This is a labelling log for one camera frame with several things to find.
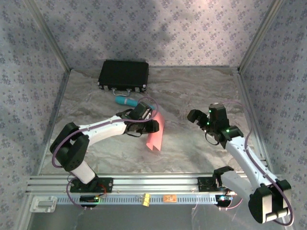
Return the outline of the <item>teal marker pen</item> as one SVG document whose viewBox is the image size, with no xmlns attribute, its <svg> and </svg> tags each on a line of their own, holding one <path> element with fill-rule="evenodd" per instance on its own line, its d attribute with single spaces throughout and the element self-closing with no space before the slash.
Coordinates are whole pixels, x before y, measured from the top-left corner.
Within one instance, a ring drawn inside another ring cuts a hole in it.
<svg viewBox="0 0 307 230">
<path fill-rule="evenodd" d="M 116 96 L 115 102 L 120 105 L 126 105 L 130 107 L 136 107 L 140 101 L 136 101 L 124 96 Z"/>
</svg>

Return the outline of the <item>black briefcase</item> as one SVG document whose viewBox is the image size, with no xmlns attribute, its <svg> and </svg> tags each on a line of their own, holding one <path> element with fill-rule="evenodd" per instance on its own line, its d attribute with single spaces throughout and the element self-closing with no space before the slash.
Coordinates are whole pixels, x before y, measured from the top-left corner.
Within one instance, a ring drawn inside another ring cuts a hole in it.
<svg viewBox="0 0 307 230">
<path fill-rule="evenodd" d="M 149 64 L 140 61 L 106 60 L 98 78 L 98 86 L 105 90 L 145 92 L 148 85 Z"/>
</svg>

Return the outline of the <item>black right controller board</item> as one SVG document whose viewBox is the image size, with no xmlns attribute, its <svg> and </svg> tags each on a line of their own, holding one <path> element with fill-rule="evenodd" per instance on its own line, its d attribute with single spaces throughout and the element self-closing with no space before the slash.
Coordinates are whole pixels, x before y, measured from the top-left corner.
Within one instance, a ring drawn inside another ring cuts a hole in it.
<svg viewBox="0 0 307 230">
<path fill-rule="evenodd" d="M 233 197 L 230 195 L 216 195 L 216 206 L 220 208 L 230 208 Z"/>
</svg>

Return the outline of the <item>black controller board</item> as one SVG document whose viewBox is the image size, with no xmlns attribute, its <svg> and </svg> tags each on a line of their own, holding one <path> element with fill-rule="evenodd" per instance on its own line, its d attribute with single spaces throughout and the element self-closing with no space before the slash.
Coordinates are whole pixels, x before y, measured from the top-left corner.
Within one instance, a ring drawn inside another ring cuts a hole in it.
<svg viewBox="0 0 307 230">
<path fill-rule="evenodd" d="M 216 206 L 220 208 L 230 208 L 233 197 L 230 195 L 216 195 Z"/>
<path fill-rule="evenodd" d="M 79 198 L 81 203 L 98 203 L 99 201 L 100 197 L 98 195 L 82 195 Z"/>
</svg>

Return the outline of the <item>black left controller board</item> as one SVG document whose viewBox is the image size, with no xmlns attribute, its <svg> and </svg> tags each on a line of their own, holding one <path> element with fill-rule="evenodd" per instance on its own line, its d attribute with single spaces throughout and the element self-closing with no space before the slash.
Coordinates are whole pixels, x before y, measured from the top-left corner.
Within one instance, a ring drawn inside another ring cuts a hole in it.
<svg viewBox="0 0 307 230">
<path fill-rule="evenodd" d="M 98 195 L 82 195 L 79 198 L 81 203 L 98 203 L 99 201 L 100 197 Z"/>
</svg>

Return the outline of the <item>aluminium side rail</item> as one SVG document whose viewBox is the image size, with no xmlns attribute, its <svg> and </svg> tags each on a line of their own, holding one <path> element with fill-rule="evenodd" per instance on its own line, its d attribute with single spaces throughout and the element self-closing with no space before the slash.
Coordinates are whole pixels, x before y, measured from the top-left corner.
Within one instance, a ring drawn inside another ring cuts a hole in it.
<svg viewBox="0 0 307 230">
<path fill-rule="evenodd" d="M 239 93 L 240 93 L 240 98 L 241 102 L 245 106 L 246 114 L 248 114 L 248 126 L 252 128 L 252 134 L 251 134 L 251 139 L 254 144 L 255 148 L 255 153 L 264 161 L 267 163 L 267 167 L 269 170 L 274 171 L 272 167 L 272 162 L 270 159 L 270 156 L 268 154 L 265 142 L 264 142 L 264 137 L 262 135 L 260 125 L 258 123 L 258 119 L 253 107 L 253 103 L 251 100 L 251 97 L 248 92 L 248 88 L 246 84 L 244 83 L 244 78 L 239 74 L 237 76 L 237 84 L 239 88 Z"/>
<path fill-rule="evenodd" d="M 64 73 L 63 79 L 62 79 L 61 84 L 59 86 L 57 97 L 56 97 L 54 105 L 52 107 L 52 111 L 51 111 L 51 115 L 50 115 L 49 122 L 48 122 L 48 125 L 47 125 L 46 133 L 45 133 L 44 138 L 43 138 L 42 146 L 40 147 L 40 153 L 41 153 L 40 157 L 41 158 L 40 158 L 40 161 L 39 161 L 39 166 L 37 168 L 36 176 L 41 175 L 41 170 L 43 168 L 45 156 L 49 152 L 48 147 L 49 147 L 50 140 L 51 140 L 51 137 L 52 137 L 52 133 L 53 133 L 53 130 L 54 130 L 54 127 L 55 127 L 55 124 L 56 124 L 59 109 L 60 109 L 61 102 L 62 102 L 64 93 L 65 93 L 65 90 L 66 90 L 66 87 L 67 87 L 67 83 L 68 83 L 68 80 L 69 80 L 70 73 L 71 73 L 71 69 L 68 70 L 68 72 Z"/>
</svg>

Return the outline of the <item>aluminium mounting rail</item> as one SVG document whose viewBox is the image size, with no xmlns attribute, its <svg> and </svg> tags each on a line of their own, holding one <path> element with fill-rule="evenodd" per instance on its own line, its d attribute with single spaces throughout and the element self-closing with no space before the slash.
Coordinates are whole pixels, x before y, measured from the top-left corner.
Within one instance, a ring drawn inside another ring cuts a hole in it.
<svg viewBox="0 0 307 230">
<path fill-rule="evenodd" d="M 211 173 L 136 173 L 100 174 L 112 178 L 112 192 L 116 194 L 184 194 L 198 191 L 198 178 L 211 178 Z M 72 176 L 43 174 L 31 176 L 26 183 L 29 194 L 63 194 Z"/>
</svg>

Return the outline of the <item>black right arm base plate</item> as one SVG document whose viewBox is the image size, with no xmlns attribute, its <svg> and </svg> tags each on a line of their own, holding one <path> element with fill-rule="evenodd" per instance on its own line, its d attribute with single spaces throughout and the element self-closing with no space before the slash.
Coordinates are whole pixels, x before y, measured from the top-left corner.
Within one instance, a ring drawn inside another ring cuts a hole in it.
<svg viewBox="0 0 307 230">
<path fill-rule="evenodd" d="M 198 177 L 197 178 L 197 186 L 199 192 L 220 192 L 227 191 L 227 188 L 221 187 L 218 184 L 217 179 L 214 177 Z"/>
</svg>

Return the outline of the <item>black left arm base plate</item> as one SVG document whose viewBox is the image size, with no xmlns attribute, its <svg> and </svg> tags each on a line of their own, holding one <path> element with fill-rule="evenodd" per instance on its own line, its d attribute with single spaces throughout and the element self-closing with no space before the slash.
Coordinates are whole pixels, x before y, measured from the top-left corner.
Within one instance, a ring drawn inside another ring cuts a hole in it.
<svg viewBox="0 0 307 230">
<path fill-rule="evenodd" d="M 71 193 L 111 193 L 113 188 L 113 178 L 95 177 L 91 182 L 84 184 L 79 179 L 73 179 L 71 183 Z"/>
</svg>

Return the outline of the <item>aluminium frame post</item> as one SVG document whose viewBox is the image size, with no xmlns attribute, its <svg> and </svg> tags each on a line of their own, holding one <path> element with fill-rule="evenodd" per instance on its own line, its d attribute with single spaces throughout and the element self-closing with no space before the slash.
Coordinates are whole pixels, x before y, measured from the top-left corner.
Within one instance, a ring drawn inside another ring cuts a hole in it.
<svg viewBox="0 0 307 230">
<path fill-rule="evenodd" d="M 34 21 L 39 27 L 41 33 L 46 39 L 46 42 L 50 46 L 52 52 L 54 53 L 55 57 L 59 61 L 60 65 L 64 68 L 66 72 L 70 72 L 71 68 L 69 67 L 69 64 L 67 63 L 64 57 L 64 54 L 62 53 L 60 47 L 58 46 L 58 43 L 55 37 L 53 36 L 52 31 L 50 30 L 46 20 L 43 17 L 43 14 L 40 12 L 40 9 L 38 8 L 35 1 L 34 0 L 23 0 L 23 2 L 25 3 L 27 9 L 31 13 Z"/>
<path fill-rule="evenodd" d="M 256 30 L 255 35 L 253 36 L 253 39 L 245 52 L 239 66 L 238 66 L 238 72 L 239 74 L 243 74 L 248 65 L 250 64 L 251 60 L 253 59 L 254 55 L 256 54 L 256 51 L 258 50 L 261 42 L 263 41 L 266 33 L 268 32 L 271 24 L 273 23 L 274 19 L 278 15 L 281 7 L 284 5 L 285 0 L 272 0 L 270 6 L 268 7 L 266 13 L 264 14 L 264 17 Z"/>
</svg>

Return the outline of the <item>white metal bracket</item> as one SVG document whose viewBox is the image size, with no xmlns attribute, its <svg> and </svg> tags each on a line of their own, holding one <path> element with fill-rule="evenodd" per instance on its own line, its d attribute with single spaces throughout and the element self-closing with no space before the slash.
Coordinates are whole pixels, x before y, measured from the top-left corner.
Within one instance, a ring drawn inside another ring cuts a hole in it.
<svg viewBox="0 0 307 230">
<path fill-rule="evenodd" d="M 31 213 L 53 213 L 57 200 L 55 196 L 34 196 L 29 210 Z"/>
</svg>

